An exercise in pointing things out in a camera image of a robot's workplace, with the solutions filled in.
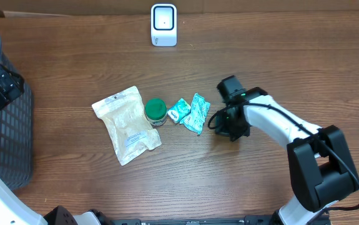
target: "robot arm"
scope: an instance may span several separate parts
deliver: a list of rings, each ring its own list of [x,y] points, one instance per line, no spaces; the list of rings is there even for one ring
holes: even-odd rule
[[[93,212],[72,216],[63,207],[57,207],[42,217],[20,201],[0,180],[0,225],[101,225]]]
[[[235,141],[249,136],[250,126],[255,126],[287,149],[295,196],[274,214],[278,222],[273,224],[308,224],[322,210],[359,190],[357,170],[337,127],[323,129],[306,122],[259,87],[246,91],[235,76],[222,80],[217,89],[227,107],[211,117],[209,128]],[[214,118],[217,125],[212,128]],[[329,161],[318,166],[316,158],[320,156],[329,156]]]

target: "gray plastic basket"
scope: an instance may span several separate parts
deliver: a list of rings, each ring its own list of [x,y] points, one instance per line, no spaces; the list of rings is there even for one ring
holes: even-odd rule
[[[1,51],[1,39],[0,63],[17,72]],[[0,111],[0,178],[11,190],[32,178],[33,105],[31,88],[24,83],[24,94]]]

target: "green cap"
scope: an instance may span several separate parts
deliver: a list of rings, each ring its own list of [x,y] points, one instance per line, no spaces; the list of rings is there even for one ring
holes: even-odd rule
[[[145,111],[148,118],[159,120],[167,113],[167,106],[165,106],[165,102],[159,98],[150,99],[146,104]]]

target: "snack package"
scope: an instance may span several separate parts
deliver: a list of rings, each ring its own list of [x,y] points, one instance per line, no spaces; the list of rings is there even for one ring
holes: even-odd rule
[[[167,114],[174,123],[178,123],[183,117],[190,113],[190,105],[181,98],[179,101],[167,111]]]
[[[92,108],[104,121],[121,166],[161,145],[159,133],[146,119],[136,86],[94,103]]]
[[[210,103],[204,100],[204,97],[198,93],[194,94],[192,101],[192,110],[189,115],[185,116],[180,123],[187,129],[202,134],[205,119],[210,110]]]

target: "white label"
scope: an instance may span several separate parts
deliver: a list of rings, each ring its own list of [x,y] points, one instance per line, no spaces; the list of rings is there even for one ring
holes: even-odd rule
[[[148,120],[148,121],[150,122],[150,124],[153,125],[153,126],[161,126],[161,125],[163,125],[163,124],[166,122],[166,120],[167,120],[167,115],[165,115],[162,119],[157,120],[157,121],[152,120],[152,119],[150,119],[149,117],[147,118],[147,120]]]
[[[137,143],[139,140],[146,138],[147,134],[146,131],[138,132],[137,134],[132,135],[131,137],[128,137],[125,140],[125,147],[130,146],[131,144]]]

